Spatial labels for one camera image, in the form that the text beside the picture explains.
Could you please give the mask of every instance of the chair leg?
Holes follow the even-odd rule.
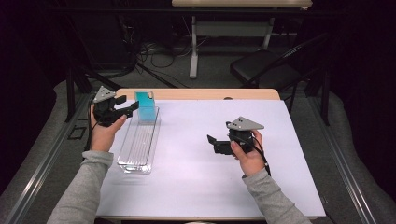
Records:
[[[291,109],[293,107],[294,97],[295,97],[296,92],[297,92],[297,85],[298,85],[298,83],[294,84],[294,86],[293,86],[293,92],[291,94],[291,99],[290,99],[290,103],[289,103],[289,114],[291,114]]]

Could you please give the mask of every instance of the gray sweater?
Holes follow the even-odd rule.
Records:
[[[53,209],[48,223],[93,223],[100,202],[100,188],[113,154],[100,151],[82,153],[84,162],[66,192]],[[310,223],[262,169],[243,178],[268,223]]]

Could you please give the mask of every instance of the person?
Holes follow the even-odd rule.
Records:
[[[93,223],[100,202],[100,188],[107,170],[113,162],[113,154],[109,152],[117,130],[123,125],[126,116],[120,117],[109,127],[96,124],[91,113],[92,145],[89,151],[82,153],[85,160],[70,183],[60,201],[53,209],[48,223]],[[262,135],[252,131],[257,139],[256,147],[262,146]],[[247,190],[255,199],[267,223],[310,223],[294,203],[281,191],[275,180],[264,168],[261,154],[252,150],[245,153],[235,142],[231,149],[244,173],[242,179]]]

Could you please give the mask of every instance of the blue transparent box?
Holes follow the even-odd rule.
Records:
[[[117,164],[124,173],[151,173],[155,148],[161,126],[160,108],[152,107],[155,117],[150,122],[133,116],[125,135]]]

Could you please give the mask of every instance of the table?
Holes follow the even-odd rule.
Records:
[[[310,7],[311,0],[173,0],[173,7]],[[190,78],[197,78],[198,35],[214,36],[263,36],[262,48],[267,49],[274,27],[275,18],[268,21],[197,21],[191,22],[191,67]]]
[[[141,89],[119,90],[117,95],[131,99],[136,90]],[[215,154],[206,139],[210,134],[227,140],[225,121],[239,116],[265,126],[261,130],[263,146],[272,177],[283,192],[306,216],[325,216],[288,110],[275,90],[151,90],[162,118],[152,172],[125,174],[114,162],[102,186],[97,216],[124,220],[264,219],[241,179],[239,162]],[[224,97],[234,100],[222,100]],[[115,161],[127,127],[128,120],[110,149]]]

